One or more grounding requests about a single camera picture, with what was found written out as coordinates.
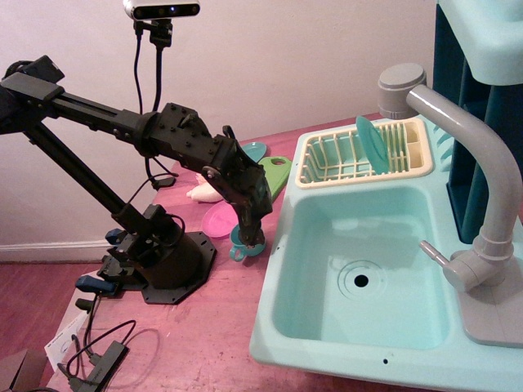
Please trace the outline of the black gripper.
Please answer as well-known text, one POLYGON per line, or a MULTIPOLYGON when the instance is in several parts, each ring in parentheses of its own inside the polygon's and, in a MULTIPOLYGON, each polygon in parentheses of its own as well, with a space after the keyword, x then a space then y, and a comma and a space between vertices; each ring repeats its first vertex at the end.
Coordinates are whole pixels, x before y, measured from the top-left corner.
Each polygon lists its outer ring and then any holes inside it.
POLYGON ((224 126, 212 141, 216 153, 201 174, 236 211, 242 244, 263 245, 262 218, 272 212, 265 170, 244 152, 232 127, 224 126))

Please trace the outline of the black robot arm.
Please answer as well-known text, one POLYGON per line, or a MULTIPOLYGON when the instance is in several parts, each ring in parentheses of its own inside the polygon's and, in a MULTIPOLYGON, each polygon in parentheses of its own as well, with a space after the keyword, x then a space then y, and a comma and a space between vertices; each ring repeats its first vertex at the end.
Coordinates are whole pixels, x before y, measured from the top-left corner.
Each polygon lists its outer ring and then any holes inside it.
POLYGON ((143 157, 164 156, 199 172, 233 207, 241 241, 249 246, 264 242, 262 218, 272 210, 266 173, 231 129, 212 136, 196 111, 176 104, 147 114, 110 108, 67 93, 61 79, 62 72, 47 56, 14 65, 1 81, 1 132, 25 134, 123 227, 125 237, 109 257, 109 263, 132 267, 122 285, 141 290, 149 303, 179 303, 207 282, 215 248, 207 236, 188 232, 162 207, 139 212, 124 202, 45 126, 46 118, 106 132, 143 157))

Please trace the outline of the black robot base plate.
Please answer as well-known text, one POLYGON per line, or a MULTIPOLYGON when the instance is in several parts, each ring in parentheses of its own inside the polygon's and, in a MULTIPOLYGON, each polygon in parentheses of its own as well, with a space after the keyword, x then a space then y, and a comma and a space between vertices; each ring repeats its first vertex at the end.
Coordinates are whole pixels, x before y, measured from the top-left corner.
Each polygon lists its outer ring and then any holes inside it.
POLYGON ((202 287, 209 278, 217 250, 202 231, 184 234, 179 244, 168 249, 140 273, 147 284, 141 289, 145 303, 178 305, 202 287))

